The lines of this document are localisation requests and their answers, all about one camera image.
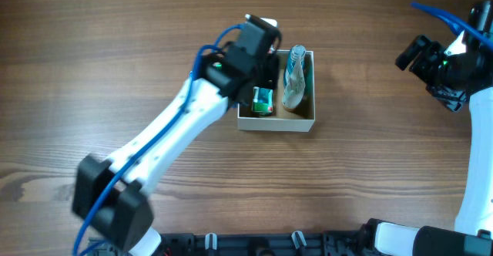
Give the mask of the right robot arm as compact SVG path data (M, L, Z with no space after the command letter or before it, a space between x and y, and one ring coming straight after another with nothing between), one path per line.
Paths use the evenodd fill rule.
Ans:
M463 20L443 9L412 7L445 23L454 34L447 47L418 35L396 58L443 107L468 108L471 145L461 206L450 230L390 221L362 226L357 252L374 255L492 254L492 2L473 4Z

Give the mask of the white lotion tube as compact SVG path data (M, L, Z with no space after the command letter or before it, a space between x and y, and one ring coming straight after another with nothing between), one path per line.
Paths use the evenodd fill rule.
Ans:
M304 57L290 59L285 70L282 104L285 110L293 112L301 103L306 88L304 77Z

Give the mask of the green soap box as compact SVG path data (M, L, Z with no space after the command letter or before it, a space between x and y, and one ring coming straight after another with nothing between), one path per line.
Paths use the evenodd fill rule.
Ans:
M259 116L273 113L273 90L254 86L251 111Z

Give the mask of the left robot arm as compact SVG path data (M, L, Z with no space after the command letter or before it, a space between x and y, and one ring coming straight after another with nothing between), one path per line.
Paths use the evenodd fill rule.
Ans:
M102 244L131 255L152 255L161 245L152 227L149 197L176 158L235 105L244 105L255 86L276 89L282 34L274 19L246 15L233 30L240 34L222 44L203 45L174 100L138 136L103 161L91 155L78 165L72 211L83 222L72 254L87 255L95 245L80 248L88 228Z

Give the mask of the teal mouthwash bottle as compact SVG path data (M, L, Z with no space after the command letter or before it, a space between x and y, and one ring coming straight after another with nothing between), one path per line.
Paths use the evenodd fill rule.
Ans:
M300 61L301 67L304 73L305 71L305 56L306 56L306 48L303 45L295 45L293 46L289 54L287 56L287 64L283 74L283 86L286 86L288 83L289 76L293 72L293 68L297 61Z

